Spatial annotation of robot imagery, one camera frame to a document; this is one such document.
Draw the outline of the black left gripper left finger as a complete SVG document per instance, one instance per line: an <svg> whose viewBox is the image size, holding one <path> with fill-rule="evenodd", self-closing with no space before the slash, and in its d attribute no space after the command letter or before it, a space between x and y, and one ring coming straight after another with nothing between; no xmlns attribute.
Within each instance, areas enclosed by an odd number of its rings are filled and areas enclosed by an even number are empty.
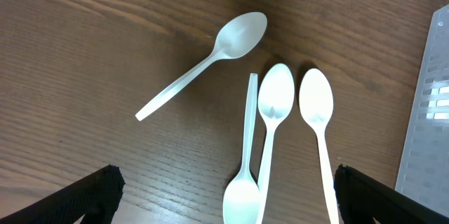
<svg viewBox="0 0 449 224"><path fill-rule="evenodd" d="M42 200L3 217L3 224L111 224L125 185L117 166L104 168Z"/></svg>

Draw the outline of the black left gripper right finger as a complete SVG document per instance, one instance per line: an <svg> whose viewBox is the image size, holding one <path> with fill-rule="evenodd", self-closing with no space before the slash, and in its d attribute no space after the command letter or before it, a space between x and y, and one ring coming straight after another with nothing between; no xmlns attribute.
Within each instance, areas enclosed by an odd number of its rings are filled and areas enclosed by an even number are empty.
<svg viewBox="0 0 449 224"><path fill-rule="evenodd" d="M346 224L448 224L448 218L343 164L334 188Z"/></svg>

